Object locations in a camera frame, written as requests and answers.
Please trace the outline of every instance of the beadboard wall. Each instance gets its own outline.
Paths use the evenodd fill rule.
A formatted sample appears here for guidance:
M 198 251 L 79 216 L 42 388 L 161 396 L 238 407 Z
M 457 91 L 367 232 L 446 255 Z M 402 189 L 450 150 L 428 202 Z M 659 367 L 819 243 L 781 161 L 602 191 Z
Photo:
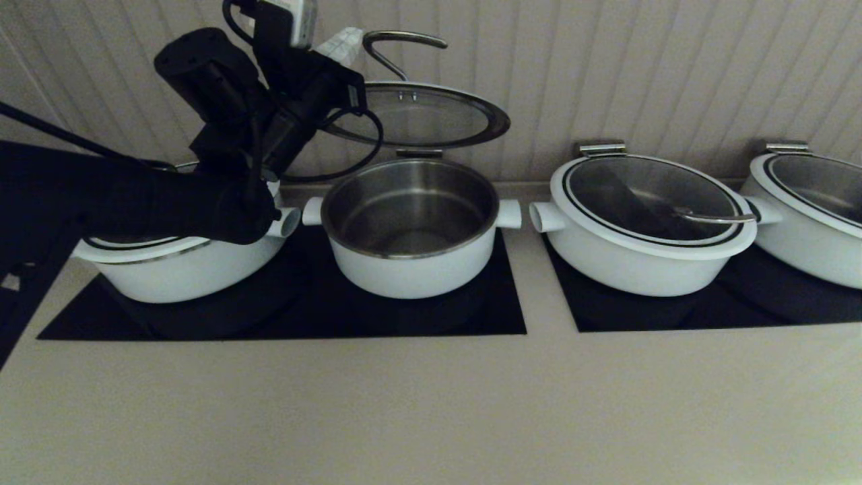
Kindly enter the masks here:
M 573 141 L 598 137 L 719 177 L 744 176 L 763 137 L 862 160 L 862 0 L 318 3 L 315 42 L 346 26 L 449 42 L 380 50 L 413 80 L 475 92 L 509 113 L 503 138 L 447 154 L 493 180 L 546 180 Z M 227 30 L 221 1 L 3 0 L 0 98 L 119 151 L 189 160 L 201 122 L 152 59 L 203 26 Z M 364 55 L 354 68 L 392 79 Z M 8 120 L 0 130 L 63 146 Z M 366 150 L 320 134 L 291 170 L 332 171 Z

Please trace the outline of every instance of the black cooktop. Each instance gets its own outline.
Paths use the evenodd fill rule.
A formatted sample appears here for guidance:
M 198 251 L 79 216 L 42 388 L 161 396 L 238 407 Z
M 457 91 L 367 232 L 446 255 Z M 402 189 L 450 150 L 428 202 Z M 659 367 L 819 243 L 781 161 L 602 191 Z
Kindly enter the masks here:
M 172 304 L 128 299 L 97 276 L 38 336 L 43 340 L 283 340 L 526 334 L 503 235 L 485 269 L 427 299 L 389 299 L 347 280 L 326 233 L 300 227 L 255 274 Z
M 578 330 L 662 331 L 862 321 L 862 291 L 819 280 L 757 246 L 734 256 L 711 284 L 678 297 L 622 292 L 579 273 L 547 240 Z

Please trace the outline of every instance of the countertop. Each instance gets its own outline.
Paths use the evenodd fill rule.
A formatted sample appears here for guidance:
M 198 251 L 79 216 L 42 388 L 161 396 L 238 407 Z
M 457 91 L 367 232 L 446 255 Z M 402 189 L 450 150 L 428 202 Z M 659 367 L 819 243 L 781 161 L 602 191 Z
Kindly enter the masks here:
M 69 261 L 0 371 L 0 483 L 862 482 L 862 324 L 581 334 L 504 240 L 526 336 L 36 341 Z

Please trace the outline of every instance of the white side handle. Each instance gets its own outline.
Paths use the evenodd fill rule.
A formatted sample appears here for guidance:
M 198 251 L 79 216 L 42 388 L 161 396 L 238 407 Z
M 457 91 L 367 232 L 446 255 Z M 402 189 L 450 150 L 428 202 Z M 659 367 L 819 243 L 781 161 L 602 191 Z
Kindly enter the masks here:
M 563 230 L 571 224 L 569 217 L 551 202 L 533 202 L 530 204 L 530 221 L 539 232 Z
M 760 215 L 757 224 L 774 224 L 784 219 L 775 205 L 760 197 L 746 196 L 746 201 Z
M 321 225 L 321 207 L 323 207 L 323 197 L 312 197 L 305 203 L 303 209 L 303 225 Z
M 497 212 L 496 227 L 508 229 L 521 228 L 521 203 L 517 200 L 504 199 L 500 201 L 500 210 Z
M 281 218 L 278 221 L 272 221 L 266 235 L 288 237 L 293 234 L 293 231 L 299 225 L 299 209 L 296 207 L 278 207 L 278 211 L 281 212 Z

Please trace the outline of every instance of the glass lid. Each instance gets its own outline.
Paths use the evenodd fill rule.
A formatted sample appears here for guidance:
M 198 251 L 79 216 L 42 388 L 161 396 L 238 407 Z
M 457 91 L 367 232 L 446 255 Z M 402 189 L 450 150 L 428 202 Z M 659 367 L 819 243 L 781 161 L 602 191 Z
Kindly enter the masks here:
M 766 174 L 794 198 L 862 227 L 862 167 L 810 155 L 780 155 Z
M 702 174 L 660 159 L 620 155 L 588 158 L 564 178 L 566 195 L 584 214 L 612 230 L 656 243 L 725 241 L 740 207 Z M 687 217 L 731 222 L 698 222 Z
M 457 148 L 493 140 L 509 130 L 509 116 L 499 107 L 469 92 L 410 82 L 407 74 L 378 52 L 378 41 L 406 41 L 445 49 L 446 41 L 432 35 L 396 30 L 365 34 L 368 55 L 401 81 L 365 83 L 368 109 L 380 118 L 384 145 L 394 148 Z M 364 117 L 341 117 L 326 131 L 359 142 L 375 143 L 377 128 Z

